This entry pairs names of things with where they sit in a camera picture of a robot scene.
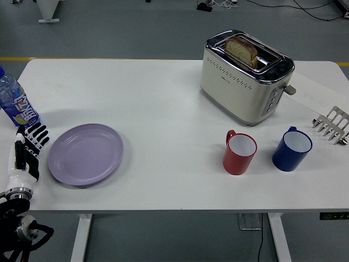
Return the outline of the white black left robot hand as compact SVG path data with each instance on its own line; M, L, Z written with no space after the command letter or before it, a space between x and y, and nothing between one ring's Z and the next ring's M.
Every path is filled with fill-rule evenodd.
M39 155L49 141L48 128L41 122L18 128L8 161L10 188L28 187L38 181Z

